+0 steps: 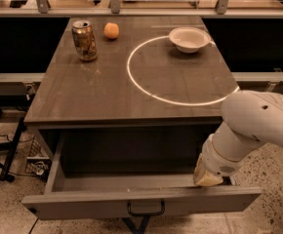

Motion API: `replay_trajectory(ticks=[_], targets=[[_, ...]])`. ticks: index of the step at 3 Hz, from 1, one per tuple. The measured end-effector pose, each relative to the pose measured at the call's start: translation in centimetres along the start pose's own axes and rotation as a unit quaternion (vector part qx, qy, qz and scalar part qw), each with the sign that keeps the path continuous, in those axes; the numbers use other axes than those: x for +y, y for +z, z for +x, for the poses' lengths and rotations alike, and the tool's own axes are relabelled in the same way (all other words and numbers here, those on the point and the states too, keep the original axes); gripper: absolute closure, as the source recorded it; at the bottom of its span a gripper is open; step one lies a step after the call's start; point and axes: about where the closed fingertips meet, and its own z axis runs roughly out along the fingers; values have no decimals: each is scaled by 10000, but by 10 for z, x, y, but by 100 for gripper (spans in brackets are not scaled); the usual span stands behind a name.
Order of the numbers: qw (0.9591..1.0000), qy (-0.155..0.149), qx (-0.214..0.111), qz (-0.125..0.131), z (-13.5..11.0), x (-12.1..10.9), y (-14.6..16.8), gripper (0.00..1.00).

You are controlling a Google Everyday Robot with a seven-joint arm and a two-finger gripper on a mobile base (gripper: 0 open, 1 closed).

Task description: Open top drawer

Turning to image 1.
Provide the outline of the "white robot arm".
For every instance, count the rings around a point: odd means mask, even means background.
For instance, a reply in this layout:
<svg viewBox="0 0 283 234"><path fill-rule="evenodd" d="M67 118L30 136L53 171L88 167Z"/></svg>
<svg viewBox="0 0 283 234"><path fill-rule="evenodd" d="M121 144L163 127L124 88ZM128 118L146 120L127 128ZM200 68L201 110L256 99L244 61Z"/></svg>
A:
<svg viewBox="0 0 283 234"><path fill-rule="evenodd" d="M239 91L221 106L222 123L202 146L193 173L198 186L214 186L232 176L244 159L270 142L283 148L283 95Z"/></svg>

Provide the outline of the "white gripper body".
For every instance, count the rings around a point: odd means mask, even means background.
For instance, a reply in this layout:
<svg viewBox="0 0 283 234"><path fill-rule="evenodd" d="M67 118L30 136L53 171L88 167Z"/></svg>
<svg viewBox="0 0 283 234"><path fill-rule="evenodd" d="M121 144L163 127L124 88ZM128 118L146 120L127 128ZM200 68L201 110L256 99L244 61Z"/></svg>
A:
<svg viewBox="0 0 283 234"><path fill-rule="evenodd" d="M242 167L243 161L229 161L223 158L213 144L214 134L208 136L202 147L202 161L209 173L215 176L232 176Z"/></svg>

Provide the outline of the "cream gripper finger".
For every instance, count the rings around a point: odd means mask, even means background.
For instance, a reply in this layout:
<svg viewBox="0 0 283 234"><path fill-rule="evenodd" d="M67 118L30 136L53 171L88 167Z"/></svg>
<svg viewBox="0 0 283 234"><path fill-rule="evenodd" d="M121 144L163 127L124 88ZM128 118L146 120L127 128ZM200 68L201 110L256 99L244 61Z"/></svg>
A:
<svg viewBox="0 0 283 234"><path fill-rule="evenodd" d="M200 154L193 173L193 182L197 186L208 187L221 184L223 179L221 176L213 175L206 170L203 163L203 155Z"/></svg>

